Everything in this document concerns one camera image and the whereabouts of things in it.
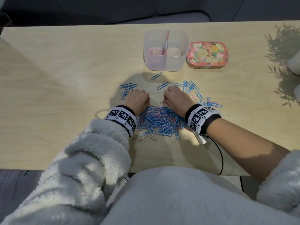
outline fleece sleeve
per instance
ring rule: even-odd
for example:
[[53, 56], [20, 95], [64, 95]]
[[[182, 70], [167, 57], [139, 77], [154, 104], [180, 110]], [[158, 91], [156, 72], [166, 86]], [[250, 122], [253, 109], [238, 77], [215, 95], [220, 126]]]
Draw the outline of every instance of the fleece sleeve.
[[58, 154], [37, 188], [1, 225], [99, 225], [106, 201], [130, 167], [129, 134], [119, 124], [94, 119]]
[[300, 151], [293, 150], [261, 184], [257, 201], [300, 217]]

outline wooden table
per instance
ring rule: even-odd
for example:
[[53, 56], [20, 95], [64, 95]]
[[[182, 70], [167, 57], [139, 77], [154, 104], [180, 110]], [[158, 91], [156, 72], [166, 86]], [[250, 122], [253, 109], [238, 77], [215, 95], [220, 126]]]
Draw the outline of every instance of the wooden table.
[[[292, 92], [300, 77], [284, 63], [300, 50], [300, 21], [284, 23], [5, 28], [0, 39], [0, 168], [46, 169], [91, 119], [121, 103], [123, 83], [137, 83], [160, 106], [163, 90], [157, 86], [192, 80], [204, 97], [223, 105], [223, 118], [290, 150], [297, 148], [300, 106]], [[163, 72], [152, 81], [158, 72], [145, 67], [143, 37], [157, 27], [183, 29], [190, 42], [225, 43], [228, 64], [194, 70], [185, 63], [181, 71]], [[131, 172], [166, 165], [219, 173], [220, 155], [213, 144], [200, 145], [187, 130], [180, 132], [180, 140], [155, 137], [157, 143], [130, 140]], [[223, 175], [246, 175], [224, 151], [223, 156]]]

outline floral tin box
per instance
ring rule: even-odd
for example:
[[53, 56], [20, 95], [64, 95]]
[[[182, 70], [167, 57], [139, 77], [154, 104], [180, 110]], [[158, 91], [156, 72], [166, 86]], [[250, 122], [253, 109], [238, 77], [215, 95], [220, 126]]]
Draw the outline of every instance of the floral tin box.
[[219, 69], [228, 62], [228, 49], [222, 42], [191, 42], [186, 60], [193, 69]]

